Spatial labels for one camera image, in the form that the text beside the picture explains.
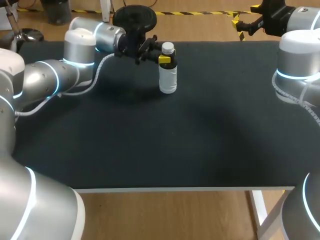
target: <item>table leg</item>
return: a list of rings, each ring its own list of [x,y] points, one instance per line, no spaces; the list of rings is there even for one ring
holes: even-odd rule
[[[102,11],[102,21],[105,23],[109,22],[111,1],[112,0],[100,0],[101,11]]]
[[[284,192],[268,215],[262,192],[250,191],[258,240],[269,240],[281,226],[281,208],[289,193],[289,190]]]

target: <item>wooden floor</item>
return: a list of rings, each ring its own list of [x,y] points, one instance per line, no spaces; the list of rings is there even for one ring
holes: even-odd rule
[[[153,7],[163,12],[248,11],[261,0],[158,0]],[[32,0],[21,0],[28,6]],[[116,9],[122,0],[113,0]],[[150,5],[153,0],[127,0]],[[287,0],[292,6],[320,7],[319,0]],[[73,0],[74,9],[99,10],[99,0]],[[101,19],[99,14],[73,13]],[[258,15],[241,15],[253,22]],[[226,15],[159,15],[149,35],[160,41],[239,41]],[[43,13],[20,13],[21,28],[40,30],[48,41],[62,41],[68,26],[47,24]],[[261,30],[247,41],[276,40]],[[282,191],[264,191],[268,212]],[[83,240],[254,240],[255,223],[248,194],[244,191],[82,194],[86,208]],[[280,232],[273,240],[282,240]]]

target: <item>black table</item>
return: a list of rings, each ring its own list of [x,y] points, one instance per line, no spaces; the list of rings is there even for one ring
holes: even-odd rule
[[[156,64],[110,59],[89,94],[21,117],[13,156],[74,189],[295,186],[320,168],[320,129],[275,95],[278,44],[175,43],[170,95]],[[63,42],[20,54],[26,64],[61,59]]]

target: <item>bottle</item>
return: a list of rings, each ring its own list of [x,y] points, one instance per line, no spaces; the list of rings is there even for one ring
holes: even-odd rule
[[[172,94],[177,89],[176,50],[172,42],[162,44],[162,55],[159,57],[159,88],[164,94]]]

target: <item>bottle cap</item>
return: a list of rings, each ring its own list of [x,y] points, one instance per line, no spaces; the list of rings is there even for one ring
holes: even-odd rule
[[[167,41],[162,44],[163,54],[170,55],[170,54],[173,54],[174,51],[175,51],[175,46],[172,42]]]

